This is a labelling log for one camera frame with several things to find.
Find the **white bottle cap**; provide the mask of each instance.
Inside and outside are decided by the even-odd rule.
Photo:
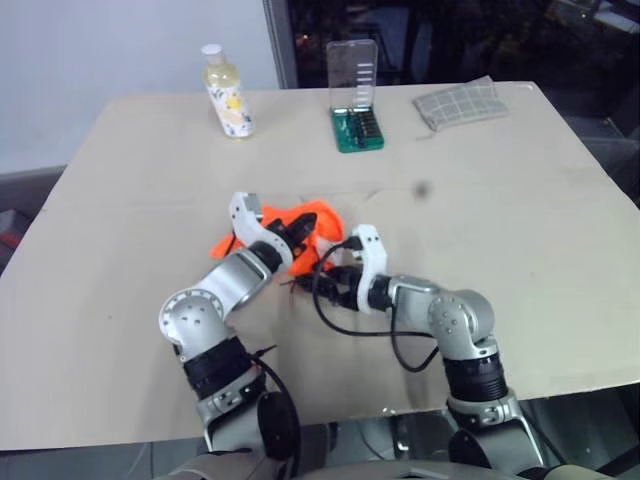
[[[203,55],[219,55],[222,53],[222,47],[217,43],[209,43],[200,49]]]

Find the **orange cloth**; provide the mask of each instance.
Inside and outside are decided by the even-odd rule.
[[[282,223],[285,225],[289,225],[300,215],[311,212],[318,216],[316,226],[311,235],[309,235],[304,241],[307,248],[293,261],[291,267],[289,267],[289,275],[294,277],[310,273],[313,269],[313,265],[319,260],[315,249],[316,238],[322,237],[331,242],[340,242],[343,240],[344,230],[342,226],[342,219],[333,208],[322,200],[314,200],[313,202],[298,205],[297,207],[290,208],[289,210],[280,210],[268,205],[262,207],[262,214],[264,217],[261,224],[264,226],[269,225],[277,218],[282,220]],[[229,248],[229,243],[232,240],[233,236],[227,235],[224,240],[209,251],[209,256],[217,259],[224,257],[227,248]],[[240,240],[236,240],[231,247],[231,251],[242,246],[244,246],[242,242]]]

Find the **table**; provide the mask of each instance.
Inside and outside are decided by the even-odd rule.
[[[324,90],[249,92],[247,141],[223,138],[205,94],[113,101],[0,279],[0,449],[200,434],[157,315],[213,265],[233,191],[280,207],[324,198],[347,225],[377,226],[391,273],[481,292],[522,399],[637,381],[637,209],[534,84],[498,84],[510,116],[425,139],[409,100],[435,88],[379,88],[385,148],[349,155],[335,148]],[[265,359],[303,423],[444,405],[440,361],[405,373],[388,339],[330,331],[308,295],[277,283],[230,323],[248,349],[278,344]],[[417,361],[431,346],[404,348]]]

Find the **bottle label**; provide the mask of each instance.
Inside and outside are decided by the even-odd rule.
[[[253,118],[249,106],[242,96],[240,82],[231,87],[207,87],[211,102],[230,137],[246,137],[253,132]]]

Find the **white wall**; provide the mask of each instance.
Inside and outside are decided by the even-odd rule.
[[[0,0],[0,174],[68,163],[114,96],[202,89],[213,42],[278,87],[260,0]]]

